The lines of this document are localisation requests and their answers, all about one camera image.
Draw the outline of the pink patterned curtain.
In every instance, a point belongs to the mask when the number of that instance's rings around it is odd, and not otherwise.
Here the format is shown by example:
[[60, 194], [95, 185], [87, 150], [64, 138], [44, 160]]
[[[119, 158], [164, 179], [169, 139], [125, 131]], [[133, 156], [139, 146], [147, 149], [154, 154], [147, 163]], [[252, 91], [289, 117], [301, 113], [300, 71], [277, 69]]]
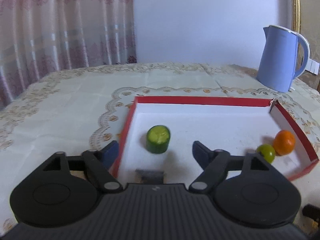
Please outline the pink patterned curtain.
[[136, 61], [133, 0], [1, 0], [1, 107], [49, 73]]

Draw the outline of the green cucumber chunk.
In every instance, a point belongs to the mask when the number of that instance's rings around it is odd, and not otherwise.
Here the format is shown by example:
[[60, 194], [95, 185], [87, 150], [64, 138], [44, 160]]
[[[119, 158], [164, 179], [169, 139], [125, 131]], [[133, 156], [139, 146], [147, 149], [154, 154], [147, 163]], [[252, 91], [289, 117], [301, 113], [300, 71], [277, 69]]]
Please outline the green cucumber chunk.
[[153, 154], [164, 153], [168, 149], [170, 138], [171, 133], [167, 126], [153, 126], [146, 134], [146, 150]]

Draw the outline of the dark eggplant piece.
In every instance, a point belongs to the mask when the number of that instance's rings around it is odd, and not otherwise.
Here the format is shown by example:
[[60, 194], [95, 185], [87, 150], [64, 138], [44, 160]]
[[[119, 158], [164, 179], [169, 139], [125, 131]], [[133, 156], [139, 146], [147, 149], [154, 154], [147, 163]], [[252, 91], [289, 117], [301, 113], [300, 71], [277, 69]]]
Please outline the dark eggplant piece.
[[164, 184], [164, 171], [136, 169], [136, 182], [140, 184]]

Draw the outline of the gold padded headboard frame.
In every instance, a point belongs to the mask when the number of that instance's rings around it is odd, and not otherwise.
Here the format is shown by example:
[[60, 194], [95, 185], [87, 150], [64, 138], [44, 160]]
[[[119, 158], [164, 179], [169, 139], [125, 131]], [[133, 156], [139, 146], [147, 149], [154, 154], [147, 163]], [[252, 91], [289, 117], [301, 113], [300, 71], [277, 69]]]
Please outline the gold padded headboard frame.
[[310, 44], [310, 58], [319, 63], [319, 0], [292, 0], [292, 27]]

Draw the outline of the embroidered cream tablecloth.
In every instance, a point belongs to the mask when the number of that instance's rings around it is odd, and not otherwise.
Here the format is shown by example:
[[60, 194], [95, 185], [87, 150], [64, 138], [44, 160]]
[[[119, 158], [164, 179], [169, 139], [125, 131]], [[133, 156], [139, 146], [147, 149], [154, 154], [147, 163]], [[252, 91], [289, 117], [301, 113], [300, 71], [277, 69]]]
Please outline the embroidered cream tablecloth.
[[276, 98], [319, 150], [319, 92], [303, 81], [281, 94], [237, 65], [150, 63], [61, 70], [1, 111], [1, 234], [16, 225], [9, 196], [51, 154], [77, 155], [119, 139], [135, 96]]

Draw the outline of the blue electric kettle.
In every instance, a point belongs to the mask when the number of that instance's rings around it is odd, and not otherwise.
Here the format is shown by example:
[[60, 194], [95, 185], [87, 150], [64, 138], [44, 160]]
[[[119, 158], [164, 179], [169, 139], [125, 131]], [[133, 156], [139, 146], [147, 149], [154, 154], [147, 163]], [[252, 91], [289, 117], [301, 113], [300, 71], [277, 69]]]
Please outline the blue electric kettle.
[[266, 42], [257, 80], [272, 90], [286, 93], [307, 67], [309, 42], [300, 33], [282, 26], [269, 25], [263, 30]]

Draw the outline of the red shallow cardboard tray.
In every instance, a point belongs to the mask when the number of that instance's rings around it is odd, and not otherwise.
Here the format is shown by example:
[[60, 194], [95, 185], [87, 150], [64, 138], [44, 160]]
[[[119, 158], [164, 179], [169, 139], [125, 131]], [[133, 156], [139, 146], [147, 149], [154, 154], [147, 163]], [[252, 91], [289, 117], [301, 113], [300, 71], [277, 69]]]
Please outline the red shallow cardboard tray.
[[[152, 154], [145, 148], [146, 133], [155, 125], [170, 130], [168, 149]], [[296, 138], [292, 153], [277, 157], [274, 167], [289, 180], [308, 174], [318, 155], [288, 111], [274, 99], [207, 96], [138, 96], [127, 114], [119, 156], [112, 175], [122, 183], [134, 181], [135, 170], [161, 170], [169, 183], [190, 184], [201, 168], [192, 155], [198, 140], [208, 148], [243, 156], [271, 142], [281, 130]]]

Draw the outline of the white wall switch panel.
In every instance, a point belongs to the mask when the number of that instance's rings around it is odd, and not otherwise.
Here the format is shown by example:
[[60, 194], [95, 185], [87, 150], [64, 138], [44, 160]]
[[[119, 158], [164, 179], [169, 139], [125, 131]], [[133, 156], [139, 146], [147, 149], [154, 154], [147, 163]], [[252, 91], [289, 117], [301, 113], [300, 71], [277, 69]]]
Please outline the white wall switch panel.
[[319, 62], [309, 59], [308, 60], [308, 65], [306, 67], [306, 70], [308, 72], [311, 72], [312, 74], [318, 75], [319, 72]]

